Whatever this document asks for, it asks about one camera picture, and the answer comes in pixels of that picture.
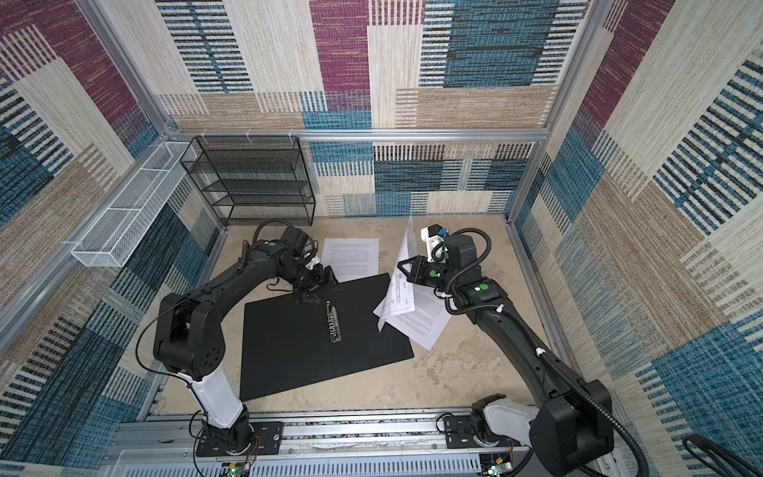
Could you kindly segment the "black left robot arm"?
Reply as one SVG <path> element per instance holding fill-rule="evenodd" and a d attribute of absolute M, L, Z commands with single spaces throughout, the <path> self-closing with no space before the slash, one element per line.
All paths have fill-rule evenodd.
<path fill-rule="evenodd" d="M 278 240 L 242 243 L 242 256 L 207 283 L 183 294 L 170 293 L 156 317 L 153 356 L 165 373 L 179 379 L 202 415 L 201 437 L 229 455 L 254 447 L 254 429 L 244 403 L 234 394 L 223 368 L 226 341 L 222 323 L 254 288 L 281 279 L 298 295 L 336 278 L 320 264 L 315 240 L 289 227 Z"/>

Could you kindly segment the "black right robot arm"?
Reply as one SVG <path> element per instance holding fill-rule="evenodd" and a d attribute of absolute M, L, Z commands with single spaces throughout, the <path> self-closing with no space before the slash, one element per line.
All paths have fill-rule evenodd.
<path fill-rule="evenodd" d="M 449 305 L 486 333 L 519 372 L 534 405 L 519 405 L 503 395 L 472 405 L 461 438 L 487 447 L 503 440 L 528 445 L 554 476 L 588 471 L 614 448 L 610 393 L 598 381 L 585 382 L 564 365 L 518 314 L 507 292 L 477 268 L 447 290 Z"/>

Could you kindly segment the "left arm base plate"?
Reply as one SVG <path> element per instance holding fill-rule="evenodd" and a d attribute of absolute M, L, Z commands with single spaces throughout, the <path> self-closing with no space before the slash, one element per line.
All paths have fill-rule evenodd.
<path fill-rule="evenodd" d="M 200 440 L 196 446 L 196 457 L 253 457 L 254 455 L 276 455 L 281 445 L 282 421 L 264 423 L 242 423 L 233 429 L 218 429 L 203 424 Z"/>

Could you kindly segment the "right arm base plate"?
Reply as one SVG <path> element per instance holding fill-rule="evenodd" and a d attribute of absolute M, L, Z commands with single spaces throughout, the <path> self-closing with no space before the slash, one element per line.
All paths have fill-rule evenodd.
<path fill-rule="evenodd" d="M 435 419 L 436 430 L 445 437 L 448 449 L 511 448 L 522 443 L 492 433 L 482 421 L 471 415 L 443 413 Z"/>

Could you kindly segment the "red folder black inside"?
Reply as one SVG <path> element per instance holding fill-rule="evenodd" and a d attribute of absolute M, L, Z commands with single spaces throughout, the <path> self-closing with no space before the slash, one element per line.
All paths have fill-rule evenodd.
<path fill-rule="evenodd" d="M 393 327 L 378 331 L 373 310 L 391 278 L 378 274 L 321 288 L 320 303 L 294 294 L 244 306 L 240 399 L 251 401 L 414 357 L 407 336 Z M 332 343 L 326 301 L 337 308 L 342 341 Z"/>

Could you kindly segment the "metal folder clip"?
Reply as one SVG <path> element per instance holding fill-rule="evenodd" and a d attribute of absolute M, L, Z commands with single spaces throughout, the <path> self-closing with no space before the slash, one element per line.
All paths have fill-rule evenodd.
<path fill-rule="evenodd" d="M 340 343 L 342 341 L 342 335 L 338 310 L 330 300 L 326 301 L 326 317 L 331 342 L 334 344 Z"/>

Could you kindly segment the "white diagram paper sheet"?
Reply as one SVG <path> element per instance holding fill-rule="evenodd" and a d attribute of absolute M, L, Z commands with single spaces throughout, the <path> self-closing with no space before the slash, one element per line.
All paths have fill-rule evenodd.
<path fill-rule="evenodd" d="M 395 263 L 404 262 L 418 255 L 418 246 L 416 243 L 416 232 L 413 228 L 413 220 L 409 217 L 403 241 L 397 253 Z M 407 276 L 396 266 L 393 268 L 393 274 L 389 281 L 387 294 L 383 301 L 374 310 L 378 316 L 378 331 L 381 332 L 385 324 L 393 317 L 400 316 L 415 311 L 414 292 L 412 284 L 407 281 Z"/>

